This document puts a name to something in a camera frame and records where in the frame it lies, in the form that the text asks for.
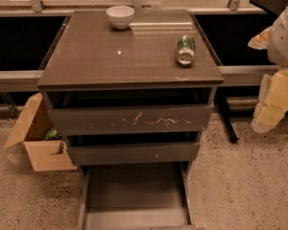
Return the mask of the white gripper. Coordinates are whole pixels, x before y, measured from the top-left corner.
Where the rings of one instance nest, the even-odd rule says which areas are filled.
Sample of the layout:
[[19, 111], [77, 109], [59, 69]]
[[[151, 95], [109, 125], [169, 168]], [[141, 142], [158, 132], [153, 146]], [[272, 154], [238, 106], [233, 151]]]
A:
[[[288, 67], [288, 6], [272, 27], [253, 37], [248, 46], [267, 50], [270, 62]], [[288, 111], [288, 68], [272, 76], [265, 74], [259, 88], [258, 104], [253, 113], [252, 130], [265, 133], [275, 128]]]

